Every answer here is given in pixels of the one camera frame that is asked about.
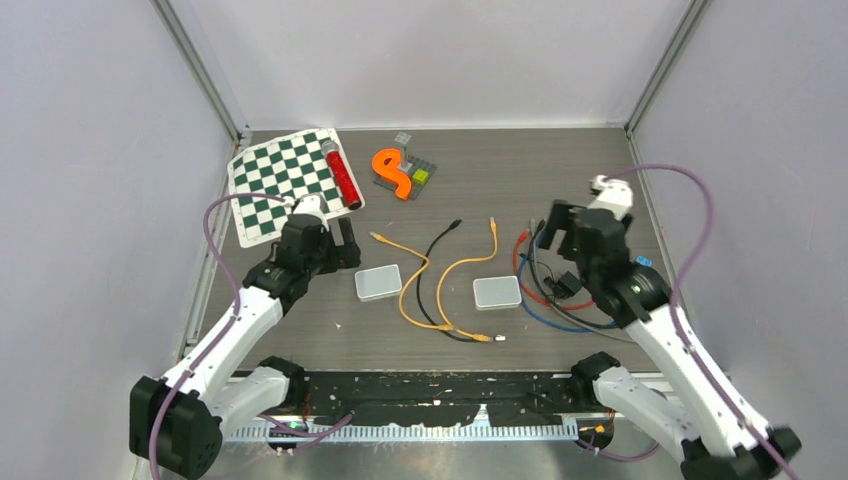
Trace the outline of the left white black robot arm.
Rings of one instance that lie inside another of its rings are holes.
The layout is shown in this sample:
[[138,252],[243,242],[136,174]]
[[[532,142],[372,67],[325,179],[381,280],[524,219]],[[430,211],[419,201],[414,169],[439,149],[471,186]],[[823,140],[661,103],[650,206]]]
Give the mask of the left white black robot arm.
[[313,214],[294,214],[269,255],[252,267],[225,314],[201,342],[160,378],[141,377],[130,391],[129,450],[155,471],[201,478],[223,442],[257,415],[298,412],[305,372],[277,356],[246,379],[229,380],[249,351],[308,291],[317,275],[361,264],[352,223],[338,221],[342,242]]

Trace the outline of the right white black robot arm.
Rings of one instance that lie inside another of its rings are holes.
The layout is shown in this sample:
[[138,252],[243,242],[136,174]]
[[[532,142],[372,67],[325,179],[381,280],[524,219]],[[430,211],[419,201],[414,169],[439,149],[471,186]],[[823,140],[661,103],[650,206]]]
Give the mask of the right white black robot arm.
[[556,200],[537,242],[547,249],[564,232],[558,254],[576,264],[596,306],[648,354],[679,400],[643,385],[605,352],[572,367],[572,400],[584,410],[603,405],[629,418],[675,458],[686,479],[789,473],[801,440],[751,407],[703,351],[662,275],[631,259],[631,219],[628,212]]

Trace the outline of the white network switch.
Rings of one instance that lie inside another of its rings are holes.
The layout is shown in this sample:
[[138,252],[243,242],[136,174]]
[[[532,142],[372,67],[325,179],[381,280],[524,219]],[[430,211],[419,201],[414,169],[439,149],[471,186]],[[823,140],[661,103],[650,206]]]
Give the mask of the white network switch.
[[474,305],[479,311],[510,309],[522,302],[515,275],[478,278],[472,282]]
[[398,296],[403,286],[397,264],[359,270],[354,275],[354,284],[361,302]]

